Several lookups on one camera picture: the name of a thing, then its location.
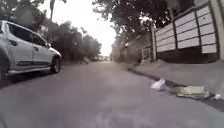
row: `tire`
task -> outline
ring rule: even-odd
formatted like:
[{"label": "tire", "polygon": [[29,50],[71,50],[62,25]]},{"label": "tire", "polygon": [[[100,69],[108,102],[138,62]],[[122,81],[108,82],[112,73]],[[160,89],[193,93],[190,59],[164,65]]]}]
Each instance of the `tire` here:
[{"label": "tire", "polygon": [[7,84],[7,73],[10,67],[10,61],[4,50],[0,47],[0,87]]},{"label": "tire", "polygon": [[61,71],[61,59],[54,58],[51,64],[51,72],[52,73],[59,73]]}]

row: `asphalt road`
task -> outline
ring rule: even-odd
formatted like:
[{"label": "asphalt road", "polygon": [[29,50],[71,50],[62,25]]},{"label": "asphalt road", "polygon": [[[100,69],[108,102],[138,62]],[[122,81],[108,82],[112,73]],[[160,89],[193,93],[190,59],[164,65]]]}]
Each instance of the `asphalt road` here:
[{"label": "asphalt road", "polygon": [[15,76],[0,90],[0,128],[223,128],[204,103],[150,89],[116,63]]}]

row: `car wheel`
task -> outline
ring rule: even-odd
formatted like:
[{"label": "car wheel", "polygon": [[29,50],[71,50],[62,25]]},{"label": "car wheel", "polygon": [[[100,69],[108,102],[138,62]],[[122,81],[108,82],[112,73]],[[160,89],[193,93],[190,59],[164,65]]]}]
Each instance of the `car wheel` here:
[{"label": "car wheel", "polygon": [[61,60],[59,58],[54,58],[51,65],[52,73],[59,73],[61,71]]}]

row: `debris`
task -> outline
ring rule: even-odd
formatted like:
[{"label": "debris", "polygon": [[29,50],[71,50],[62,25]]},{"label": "debris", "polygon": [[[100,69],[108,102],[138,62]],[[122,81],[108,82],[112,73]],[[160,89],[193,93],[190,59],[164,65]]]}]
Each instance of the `debris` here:
[{"label": "debris", "polygon": [[215,94],[211,99],[212,100],[221,100],[222,99],[222,96],[219,95],[219,94]]},{"label": "debris", "polygon": [[210,92],[203,86],[188,86],[175,88],[178,97],[187,97],[192,99],[206,99],[210,97]]},{"label": "debris", "polygon": [[164,79],[160,79],[152,84],[151,88],[156,91],[162,91],[166,81]]}]

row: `gate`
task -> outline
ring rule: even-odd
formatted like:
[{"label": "gate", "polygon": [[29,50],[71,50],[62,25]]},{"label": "gate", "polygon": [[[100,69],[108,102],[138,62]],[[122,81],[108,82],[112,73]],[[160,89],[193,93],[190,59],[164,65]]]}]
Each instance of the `gate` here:
[{"label": "gate", "polygon": [[175,63],[218,60],[219,42],[214,19],[209,2],[181,14],[171,24],[155,31],[157,59]]}]

